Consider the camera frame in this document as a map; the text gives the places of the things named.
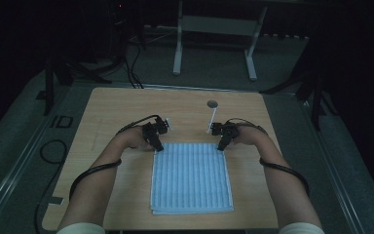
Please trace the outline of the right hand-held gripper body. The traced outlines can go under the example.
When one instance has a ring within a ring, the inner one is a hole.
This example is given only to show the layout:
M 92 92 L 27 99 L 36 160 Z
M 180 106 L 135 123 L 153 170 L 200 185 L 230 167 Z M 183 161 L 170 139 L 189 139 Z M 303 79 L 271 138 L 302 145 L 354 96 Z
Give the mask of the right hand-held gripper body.
M 239 135 L 239 131 L 235 124 L 227 121 L 226 123 L 218 123 L 214 121 L 216 108 L 213 109 L 210 121 L 208 122 L 206 132 L 212 136 L 222 136 L 235 138 Z

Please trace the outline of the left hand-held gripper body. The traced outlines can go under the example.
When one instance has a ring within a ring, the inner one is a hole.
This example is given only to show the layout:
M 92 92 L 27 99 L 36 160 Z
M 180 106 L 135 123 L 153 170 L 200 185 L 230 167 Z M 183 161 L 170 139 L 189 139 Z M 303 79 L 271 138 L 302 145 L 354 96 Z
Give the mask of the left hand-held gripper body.
M 147 123 L 142 126 L 142 134 L 148 142 L 159 142 L 159 135 L 166 134 L 169 129 L 169 118 L 162 119 L 160 116 L 156 116 L 154 123 Z

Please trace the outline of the blue striped towel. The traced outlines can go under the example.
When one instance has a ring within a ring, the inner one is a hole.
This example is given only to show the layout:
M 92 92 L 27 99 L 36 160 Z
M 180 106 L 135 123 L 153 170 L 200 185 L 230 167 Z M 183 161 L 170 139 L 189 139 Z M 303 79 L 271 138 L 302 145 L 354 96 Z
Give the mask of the blue striped towel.
M 153 158 L 154 215 L 201 215 L 234 209 L 227 162 L 215 143 L 165 143 Z

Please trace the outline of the person's right hand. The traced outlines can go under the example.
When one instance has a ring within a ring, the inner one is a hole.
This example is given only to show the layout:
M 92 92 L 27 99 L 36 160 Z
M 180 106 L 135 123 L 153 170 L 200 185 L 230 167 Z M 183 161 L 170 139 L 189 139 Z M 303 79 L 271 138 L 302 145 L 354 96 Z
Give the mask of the person's right hand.
M 234 144 L 256 145 L 265 135 L 262 131 L 249 126 L 238 126 L 238 131 L 239 135 L 232 140 Z

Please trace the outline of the person's left hand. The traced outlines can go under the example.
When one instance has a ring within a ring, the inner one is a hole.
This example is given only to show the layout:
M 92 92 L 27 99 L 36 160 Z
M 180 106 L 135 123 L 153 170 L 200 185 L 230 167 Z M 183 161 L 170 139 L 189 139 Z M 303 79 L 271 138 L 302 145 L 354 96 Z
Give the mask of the person's left hand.
M 144 138 L 142 128 L 139 126 L 129 128 L 117 134 L 125 148 L 142 148 L 152 150 L 153 146 Z

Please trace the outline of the black metal stand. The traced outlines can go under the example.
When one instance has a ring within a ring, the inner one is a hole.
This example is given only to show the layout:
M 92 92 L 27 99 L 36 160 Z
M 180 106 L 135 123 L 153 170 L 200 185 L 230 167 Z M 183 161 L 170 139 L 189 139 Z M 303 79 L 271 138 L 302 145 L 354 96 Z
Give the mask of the black metal stand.
M 63 54 L 54 54 L 48 56 L 45 62 L 45 90 L 40 91 L 37 98 L 45 101 L 44 115 L 47 116 L 55 103 L 55 76 L 62 86 L 71 86 L 74 82 L 71 71 L 75 70 L 83 74 L 87 79 L 95 81 L 96 83 L 110 83 L 100 76 L 101 73 L 107 72 L 116 68 L 120 63 L 111 61 L 109 64 L 89 69 L 81 62 L 74 60 Z
M 311 122 L 317 131 L 320 130 L 319 114 L 323 98 L 322 91 L 326 62 L 325 46 L 326 41 L 320 36 L 313 34 L 296 61 L 289 77 L 272 88 L 260 91 L 260 94 L 272 95 L 296 83 L 300 83 L 295 97 L 299 101 L 307 101 L 309 97 L 313 97 Z

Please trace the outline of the white sleeve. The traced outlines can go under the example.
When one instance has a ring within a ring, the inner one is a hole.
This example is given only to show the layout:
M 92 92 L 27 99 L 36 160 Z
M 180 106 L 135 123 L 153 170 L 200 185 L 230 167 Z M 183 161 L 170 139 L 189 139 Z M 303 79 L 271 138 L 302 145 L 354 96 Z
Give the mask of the white sleeve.
M 81 222 L 63 227 L 56 234 L 106 234 L 106 231 L 100 225 Z
M 296 222 L 283 227 L 279 234 L 324 234 L 324 231 L 311 223 Z

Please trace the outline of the white metal desk frame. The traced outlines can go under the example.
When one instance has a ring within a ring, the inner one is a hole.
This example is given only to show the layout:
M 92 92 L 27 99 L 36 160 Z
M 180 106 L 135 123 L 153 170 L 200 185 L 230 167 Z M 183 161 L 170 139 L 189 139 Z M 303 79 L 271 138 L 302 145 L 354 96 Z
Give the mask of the white metal desk frame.
M 181 73 L 183 55 L 182 35 L 184 31 L 215 33 L 247 36 L 251 38 L 249 47 L 246 48 L 243 53 L 248 73 L 248 79 L 250 81 L 255 81 L 257 79 L 257 74 L 256 67 L 253 61 L 253 53 L 260 36 L 267 11 L 267 7 L 262 7 L 258 19 L 253 20 L 190 16 L 183 13 L 183 0 L 178 0 L 176 47 L 172 74 L 179 75 Z

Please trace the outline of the metal floor rail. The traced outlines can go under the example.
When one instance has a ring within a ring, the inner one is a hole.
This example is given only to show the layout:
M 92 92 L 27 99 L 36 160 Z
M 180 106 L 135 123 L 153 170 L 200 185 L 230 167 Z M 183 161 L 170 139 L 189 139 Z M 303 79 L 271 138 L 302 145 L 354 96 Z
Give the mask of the metal floor rail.
M 318 144 L 324 169 L 326 171 L 326 178 L 332 186 L 334 197 L 338 201 L 340 211 L 343 213 L 345 221 L 350 228 L 351 234 L 364 234 L 363 226 L 359 220 L 357 208 L 354 206 L 353 197 L 349 194 L 348 185 L 350 182 L 344 183 L 343 173 L 347 171 L 348 164 L 343 164 L 342 171 L 339 170 L 339 165 L 336 159 L 339 159 L 340 151 L 333 153 L 330 144 L 323 134 L 324 127 L 319 123 L 319 116 L 321 113 L 326 113 L 320 105 L 321 97 L 314 95 L 308 96 L 305 100 L 300 99 L 299 103 L 304 110 L 305 118 L 308 121 L 313 138 Z
M 47 116 L 27 91 L 0 123 L 0 234 L 52 234 L 43 217 L 91 91 L 62 88 Z

